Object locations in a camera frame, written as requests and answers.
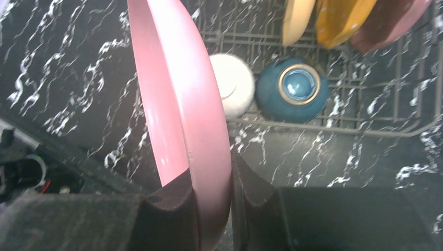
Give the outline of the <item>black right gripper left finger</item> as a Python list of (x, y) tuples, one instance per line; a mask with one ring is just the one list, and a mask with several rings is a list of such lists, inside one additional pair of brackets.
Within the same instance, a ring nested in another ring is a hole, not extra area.
[(1, 216), (1, 250), (198, 250), (191, 178), (152, 193), (23, 195)]

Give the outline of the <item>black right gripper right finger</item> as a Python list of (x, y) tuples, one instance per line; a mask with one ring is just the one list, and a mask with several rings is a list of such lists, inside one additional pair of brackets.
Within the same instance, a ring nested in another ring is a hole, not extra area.
[(235, 250), (435, 250), (416, 206), (391, 188), (275, 187), (232, 153)]

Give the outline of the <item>teal bowl beige inside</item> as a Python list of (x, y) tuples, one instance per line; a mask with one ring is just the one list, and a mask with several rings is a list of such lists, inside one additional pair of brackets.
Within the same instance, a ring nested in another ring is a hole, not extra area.
[(262, 116), (278, 122), (309, 122), (322, 112), (328, 97), (325, 72), (298, 57), (267, 64), (256, 83), (255, 100)]

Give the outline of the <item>pink bottom plate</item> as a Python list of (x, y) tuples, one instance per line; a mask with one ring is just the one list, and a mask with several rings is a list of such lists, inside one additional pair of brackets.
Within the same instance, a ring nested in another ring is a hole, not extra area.
[(137, 78), (162, 185), (189, 170), (199, 248), (214, 250), (231, 203), (231, 153), (209, 56), (180, 1), (128, 1)]

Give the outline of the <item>grey wire dish rack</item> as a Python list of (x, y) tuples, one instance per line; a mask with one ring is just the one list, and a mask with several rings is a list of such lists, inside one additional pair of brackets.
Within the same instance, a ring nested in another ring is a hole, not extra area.
[(253, 103), (228, 124), (411, 137), (442, 125), (442, 1), (433, 1), (395, 43), (361, 55), (346, 42), (325, 49), (313, 20), (294, 44), (282, 45), (285, 1), (184, 1), (209, 53), (237, 55), (258, 76), (271, 62), (297, 56), (323, 70), (330, 95), (304, 124), (275, 122)]

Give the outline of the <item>yellow plate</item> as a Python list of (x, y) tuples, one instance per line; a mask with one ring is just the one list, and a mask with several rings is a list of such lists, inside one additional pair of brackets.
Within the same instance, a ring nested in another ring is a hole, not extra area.
[(296, 43), (304, 34), (310, 20), (315, 0), (287, 0), (282, 27), (282, 45)]

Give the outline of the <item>orange polka dot plate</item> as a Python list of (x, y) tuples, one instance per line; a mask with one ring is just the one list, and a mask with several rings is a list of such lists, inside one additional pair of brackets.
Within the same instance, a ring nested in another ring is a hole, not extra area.
[(317, 44), (331, 49), (354, 35), (368, 18), (376, 0), (323, 0), (316, 5)]

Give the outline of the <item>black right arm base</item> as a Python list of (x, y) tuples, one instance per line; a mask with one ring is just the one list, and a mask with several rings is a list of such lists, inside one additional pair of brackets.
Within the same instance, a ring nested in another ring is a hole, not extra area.
[(144, 193), (144, 189), (57, 139), (39, 138), (1, 120), (1, 207), (24, 192)]

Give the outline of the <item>pink polka dot plate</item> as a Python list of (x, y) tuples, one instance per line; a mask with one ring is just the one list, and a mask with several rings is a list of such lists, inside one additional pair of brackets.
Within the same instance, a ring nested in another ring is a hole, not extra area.
[(377, 1), (350, 38), (351, 46), (364, 55), (394, 43), (412, 28), (431, 3), (429, 0)]

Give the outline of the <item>white bowl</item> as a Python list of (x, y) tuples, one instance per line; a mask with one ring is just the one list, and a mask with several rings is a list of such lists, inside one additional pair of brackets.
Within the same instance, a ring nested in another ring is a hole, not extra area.
[(255, 93), (254, 75), (247, 63), (230, 53), (209, 56), (225, 117), (237, 118), (251, 106)]

